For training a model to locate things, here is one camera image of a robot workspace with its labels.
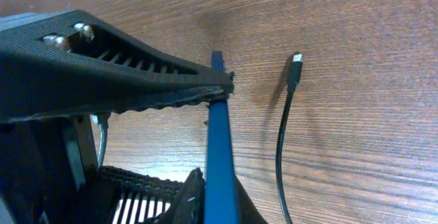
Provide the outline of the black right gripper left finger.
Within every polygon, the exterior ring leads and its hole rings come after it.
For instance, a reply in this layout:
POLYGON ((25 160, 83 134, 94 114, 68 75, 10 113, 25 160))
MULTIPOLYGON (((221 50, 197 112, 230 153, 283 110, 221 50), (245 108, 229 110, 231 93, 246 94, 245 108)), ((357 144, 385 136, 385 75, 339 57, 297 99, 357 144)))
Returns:
POLYGON ((83 11, 1 19, 1 121, 13 123, 224 99, 233 78, 158 51, 83 11))

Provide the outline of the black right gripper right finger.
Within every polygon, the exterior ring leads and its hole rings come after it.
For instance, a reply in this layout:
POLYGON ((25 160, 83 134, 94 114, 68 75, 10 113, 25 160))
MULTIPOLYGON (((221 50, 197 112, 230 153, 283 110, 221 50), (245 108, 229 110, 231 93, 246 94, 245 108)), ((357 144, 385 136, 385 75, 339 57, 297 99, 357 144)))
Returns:
POLYGON ((184 182, 100 168, 80 196, 79 223, 264 223, 231 165, 194 169, 184 182))

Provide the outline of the blue Galaxy smartphone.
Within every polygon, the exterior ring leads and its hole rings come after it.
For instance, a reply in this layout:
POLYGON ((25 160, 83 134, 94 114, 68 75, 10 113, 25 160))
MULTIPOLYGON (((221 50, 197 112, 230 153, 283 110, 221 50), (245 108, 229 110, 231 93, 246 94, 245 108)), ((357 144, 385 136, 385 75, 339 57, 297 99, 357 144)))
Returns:
POLYGON ((237 224, 240 214, 227 99, 209 104, 205 180, 205 224, 237 224))

